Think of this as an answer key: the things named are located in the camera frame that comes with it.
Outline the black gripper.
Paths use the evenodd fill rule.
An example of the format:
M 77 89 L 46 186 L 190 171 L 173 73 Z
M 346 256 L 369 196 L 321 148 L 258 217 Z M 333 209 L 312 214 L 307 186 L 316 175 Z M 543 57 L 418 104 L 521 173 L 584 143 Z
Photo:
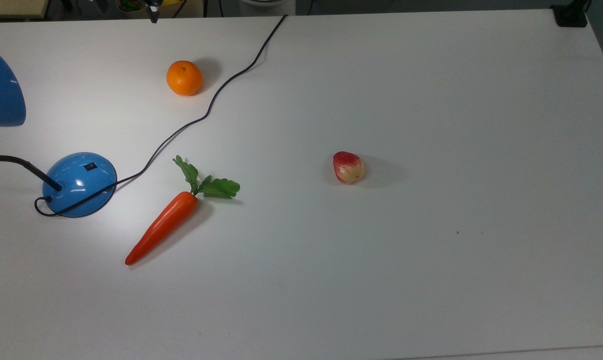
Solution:
M 141 4 L 144 7 L 149 7 L 149 19 L 151 23 L 157 23 L 160 18 L 159 7 L 162 6 L 163 0 L 142 0 Z

